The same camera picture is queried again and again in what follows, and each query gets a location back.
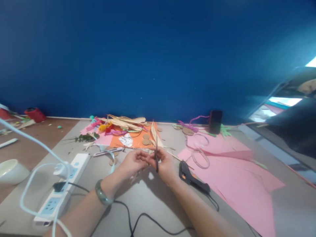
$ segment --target mobile phone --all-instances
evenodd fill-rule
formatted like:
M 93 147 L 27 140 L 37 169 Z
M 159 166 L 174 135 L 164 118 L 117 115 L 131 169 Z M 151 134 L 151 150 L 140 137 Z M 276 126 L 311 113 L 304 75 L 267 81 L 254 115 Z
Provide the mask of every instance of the mobile phone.
M 219 134 L 221 132 L 223 111 L 211 110 L 210 112 L 210 133 Z

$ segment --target orange paper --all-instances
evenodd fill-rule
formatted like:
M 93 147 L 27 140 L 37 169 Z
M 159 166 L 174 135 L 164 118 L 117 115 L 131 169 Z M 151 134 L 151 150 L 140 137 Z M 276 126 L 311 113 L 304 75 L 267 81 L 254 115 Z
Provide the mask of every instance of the orange paper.
M 150 144 L 150 145 L 144 145 L 143 144 L 143 140 L 144 140 L 143 135 L 144 134 L 148 134 L 150 136 L 150 140 L 153 140 L 153 141 L 156 140 L 156 138 L 154 139 L 152 137 L 152 134 L 150 132 L 151 124 L 152 123 L 150 123 L 150 126 L 148 126 L 148 127 L 144 126 L 144 128 L 146 128 L 148 130 L 148 132 L 146 132 L 146 130 L 143 129 L 140 132 L 140 134 L 139 133 L 129 133 L 131 135 L 131 138 L 133 139 L 133 145 L 132 145 L 133 148 L 149 148 L 149 147 L 153 146 L 153 144 Z M 156 122 L 154 123 L 154 128 L 156 129 L 157 134 L 160 137 L 160 134 L 159 134 L 159 132 L 157 130 L 158 127 L 157 127 L 157 123 Z M 122 135 L 113 135 L 113 138 L 112 138 L 110 146 L 111 147 L 123 147 L 124 145 L 119 140 L 120 137 L 122 137 Z

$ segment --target electrical outlet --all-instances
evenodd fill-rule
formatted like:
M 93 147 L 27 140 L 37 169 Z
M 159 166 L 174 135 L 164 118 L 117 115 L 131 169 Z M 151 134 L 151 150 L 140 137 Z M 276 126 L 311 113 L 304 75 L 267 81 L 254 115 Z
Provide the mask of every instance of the electrical outlet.
M 49 201 L 46 203 L 44 209 L 42 210 L 41 214 L 43 215 L 51 215 L 53 214 L 55 208 L 57 207 L 57 204 L 59 203 L 60 198 L 59 197 L 51 197 Z
M 84 169 L 86 168 L 89 160 L 90 160 L 91 154 L 90 153 L 84 153 L 84 154 L 77 154 L 73 161 L 71 162 L 71 165 L 73 166 L 72 172 L 69 177 L 69 182 L 71 183 L 77 183 L 80 179 L 80 176 L 82 175 Z M 50 225 L 51 218 L 53 218 L 56 214 L 56 206 L 57 204 L 60 205 L 60 210 L 58 212 L 58 217 L 61 215 L 63 210 L 65 209 L 68 200 L 71 197 L 72 191 L 74 190 L 75 186 L 68 185 L 62 188 L 60 192 L 55 192 L 55 190 L 52 190 L 50 195 L 48 196 L 47 200 L 44 202 L 44 205 L 39 210 L 40 214 L 48 215 L 50 218 L 46 219 L 43 217 L 36 216 L 34 218 L 34 227 L 41 231 L 46 231 L 46 227 Z
M 71 175 L 69 176 L 69 179 L 72 179 L 72 178 L 75 176 L 77 170 L 78 170 L 77 168 L 75 168 L 75 169 L 72 170 L 72 173 L 71 173 Z

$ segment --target hand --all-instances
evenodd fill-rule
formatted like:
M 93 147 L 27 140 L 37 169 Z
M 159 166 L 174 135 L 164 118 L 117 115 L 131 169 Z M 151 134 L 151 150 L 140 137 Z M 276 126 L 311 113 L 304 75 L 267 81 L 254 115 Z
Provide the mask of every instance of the hand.
M 139 170 L 148 166 L 145 161 L 147 157 L 148 153 L 143 150 L 130 151 L 116 171 L 120 173 L 123 179 L 129 179 Z
M 155 147 L 151 147 L 149 149 L 154 151 L 156 150 Z M 158 159 L 161 160 L 161 163 L 158 164 L 158 174 L 160 175 L 161 179 L 170 187 L 180 180 L 178 173 L 175 170 L 172 156 L 162 147 L 158 147 L 157 156 Z M 148 155 L 146 157 L 146 161 L 156 169 L 155 153 Z

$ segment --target white paper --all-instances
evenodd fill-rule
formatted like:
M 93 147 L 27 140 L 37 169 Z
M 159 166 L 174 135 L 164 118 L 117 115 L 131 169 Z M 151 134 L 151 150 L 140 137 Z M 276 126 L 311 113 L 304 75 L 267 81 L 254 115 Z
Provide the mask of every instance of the white paper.
M 120 137 L 119 140 L 123 145 L 127 147 L 131 147 L 133 145 L 133 139 L 131 138 L 131 135 L 129 133 L 126 133 L 123 137 Z

